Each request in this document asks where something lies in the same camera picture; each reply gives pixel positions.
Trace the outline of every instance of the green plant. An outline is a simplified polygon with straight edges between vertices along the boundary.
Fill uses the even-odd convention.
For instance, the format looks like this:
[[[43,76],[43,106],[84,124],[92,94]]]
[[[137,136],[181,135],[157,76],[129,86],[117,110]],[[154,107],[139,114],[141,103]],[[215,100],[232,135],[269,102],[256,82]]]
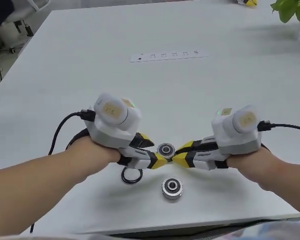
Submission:
[[[272,12],[279,12],[281,22],[287,23],[293,15],[300,22],[300,0],[276,0],[271,7]]]

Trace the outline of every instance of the bearing inner ring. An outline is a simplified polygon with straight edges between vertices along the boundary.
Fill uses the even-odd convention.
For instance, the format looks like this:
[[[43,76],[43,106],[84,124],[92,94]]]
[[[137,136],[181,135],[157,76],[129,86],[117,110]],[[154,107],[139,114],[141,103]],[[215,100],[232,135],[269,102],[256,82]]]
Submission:
[[[178,188],[178,183],[175,180],[171,180],[167,183],[169,190],[175,191]]]

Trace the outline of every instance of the hand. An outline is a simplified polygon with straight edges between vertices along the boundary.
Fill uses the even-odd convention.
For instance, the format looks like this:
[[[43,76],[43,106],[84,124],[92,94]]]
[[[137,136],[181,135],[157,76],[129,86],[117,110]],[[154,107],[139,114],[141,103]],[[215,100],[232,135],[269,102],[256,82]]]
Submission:
[[[76,140],[65,153],[83,171],[85,178],[100,172],[109,163],[117,163],[121,156],[116,149],[98,145],[89,136]]]
[[[269,179],[275,178],[286,163],[261,147],[251,154],[231,155],[227,164],[230,168],[238,169],[247,179],[258,183],[262,189],[268,190]]]

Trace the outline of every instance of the cable connector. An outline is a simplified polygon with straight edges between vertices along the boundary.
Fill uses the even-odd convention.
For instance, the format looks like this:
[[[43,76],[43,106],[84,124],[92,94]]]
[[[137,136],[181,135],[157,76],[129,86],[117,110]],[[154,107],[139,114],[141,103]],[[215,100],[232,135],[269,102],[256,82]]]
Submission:
[[[275,126],[270,121],[261,121],[259,122],[257,129],[258,132],[270,131]]]
[[[89,109],[82,109],[80,111],[80,118],[85,121],[94,122],[96,118],[96,112]]]

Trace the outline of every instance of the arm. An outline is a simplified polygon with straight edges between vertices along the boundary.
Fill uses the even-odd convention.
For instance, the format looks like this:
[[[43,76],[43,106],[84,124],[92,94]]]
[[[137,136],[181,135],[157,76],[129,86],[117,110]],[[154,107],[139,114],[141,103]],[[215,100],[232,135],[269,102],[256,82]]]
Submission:
[[[68,150],[0,170],[0,236],[23,232],[76,184],[117,162],[120,154],[77,140]]]
[[[300,211],[300,165],[284,162],[263,147],[249,155],[231,156],[227,162]]]

